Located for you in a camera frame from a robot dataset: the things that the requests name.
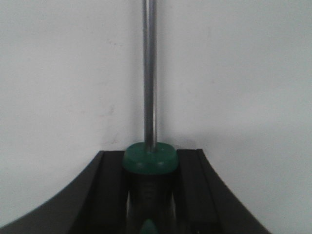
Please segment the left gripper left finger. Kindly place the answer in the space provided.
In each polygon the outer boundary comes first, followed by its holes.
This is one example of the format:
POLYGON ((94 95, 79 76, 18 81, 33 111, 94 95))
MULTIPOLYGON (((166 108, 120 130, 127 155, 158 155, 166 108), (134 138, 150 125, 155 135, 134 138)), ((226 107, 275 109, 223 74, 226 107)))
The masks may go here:
POLYGON ((100 151, 62 191, 0 229, 2 234, 123 234, 123 151, 100 151))

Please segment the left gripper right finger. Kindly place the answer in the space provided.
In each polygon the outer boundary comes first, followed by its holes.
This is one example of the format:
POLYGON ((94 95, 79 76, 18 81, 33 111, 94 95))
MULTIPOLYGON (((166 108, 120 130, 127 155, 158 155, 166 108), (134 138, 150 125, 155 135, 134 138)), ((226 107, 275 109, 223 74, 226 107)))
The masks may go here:
POLYGON ((179 234, 267 234, 215 172, 202 149, 178 150, 174 189, 179 234))

